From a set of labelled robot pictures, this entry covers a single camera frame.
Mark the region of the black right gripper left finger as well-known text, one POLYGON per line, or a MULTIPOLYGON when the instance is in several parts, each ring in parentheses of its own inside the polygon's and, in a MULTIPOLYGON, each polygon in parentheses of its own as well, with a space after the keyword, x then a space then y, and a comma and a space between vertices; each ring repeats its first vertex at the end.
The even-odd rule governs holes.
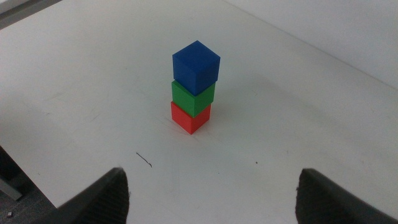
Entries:
POLYGON ((129 188, 125 171, 115 167, 84 191, 37 219, 38 224, 125 224, 129 188))

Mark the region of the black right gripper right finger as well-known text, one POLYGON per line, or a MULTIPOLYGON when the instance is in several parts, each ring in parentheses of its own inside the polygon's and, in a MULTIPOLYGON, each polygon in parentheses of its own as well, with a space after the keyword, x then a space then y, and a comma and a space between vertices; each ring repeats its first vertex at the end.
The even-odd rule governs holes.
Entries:
POLYGON ((351 194, 315 169, 303 169, 299 176, 295 215, 300 224, 397 224, 397 219, 351 194))

